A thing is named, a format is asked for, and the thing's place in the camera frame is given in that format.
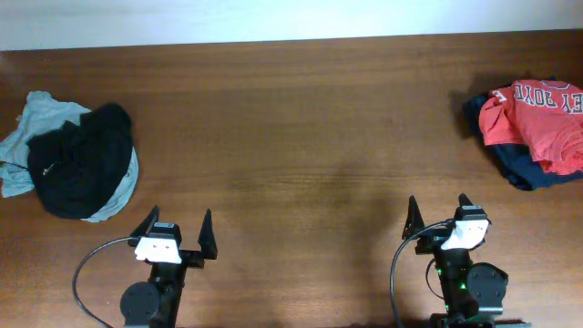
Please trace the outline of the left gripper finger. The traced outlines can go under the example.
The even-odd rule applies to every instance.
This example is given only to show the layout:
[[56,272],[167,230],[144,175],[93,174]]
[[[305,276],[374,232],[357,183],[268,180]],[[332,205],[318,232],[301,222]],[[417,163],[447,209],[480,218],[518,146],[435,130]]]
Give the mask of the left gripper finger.
[[132,238],[141,238],[149,234],[151,228],[159,221],[159,206],[155,205],[149,215],[130,233]]
[[198,244],[200,246],[200,252],[204,259],[206,260],[217,259],[218,246],[213,231],[212,216],[210,209],[207,209],[205,212],[205,216],[199,232]]

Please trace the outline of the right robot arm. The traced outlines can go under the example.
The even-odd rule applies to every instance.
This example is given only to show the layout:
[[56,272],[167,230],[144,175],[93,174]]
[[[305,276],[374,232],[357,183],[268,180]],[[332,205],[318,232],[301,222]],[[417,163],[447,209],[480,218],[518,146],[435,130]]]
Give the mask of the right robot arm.
[[445,312],[433,313],[428,326],[448,327],[530,327],[521,320],[500,321],[509,278],[506,272],[487,262],[474,262],[470,251],[486,242],[491,220],[486,212],[464,194],[458,196],[454,217],[431,225],[423,221],[415,197],[408,200],[403,242],[395,252],[390,272],[390,294],[394,319],[404,324],[398,314],[394,295],[394,276],[401,252],[412,241],[417,255],[431,255],[429,269],[437,272]]

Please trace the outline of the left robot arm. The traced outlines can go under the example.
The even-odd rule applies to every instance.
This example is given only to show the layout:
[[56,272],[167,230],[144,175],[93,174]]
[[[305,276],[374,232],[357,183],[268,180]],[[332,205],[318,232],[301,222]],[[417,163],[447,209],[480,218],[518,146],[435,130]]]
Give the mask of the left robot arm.
[[134,249],[136,260],[150,265],[151,270],[146,281],[130,285],[121,297],[120,312],[126,327],[176,325],[187,270],[201,270],[205,261],[218,257],[210,210],[205,212],[200,228],[199,248],[182,250],[181,241],[178,224],[159,220],[159,207],[154,207],[130,234],[128,245]]

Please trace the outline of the black t-shirt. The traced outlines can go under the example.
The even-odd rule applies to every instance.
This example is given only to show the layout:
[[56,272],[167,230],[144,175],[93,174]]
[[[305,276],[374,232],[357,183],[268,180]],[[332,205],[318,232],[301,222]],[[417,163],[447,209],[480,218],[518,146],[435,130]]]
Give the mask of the black t-shirt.
[[80,116],[80,123],[27,141],[27,166],[46,211],[81,220],[103,208],[128,172],[132,151],[131,119],[123,107],[108,103]]

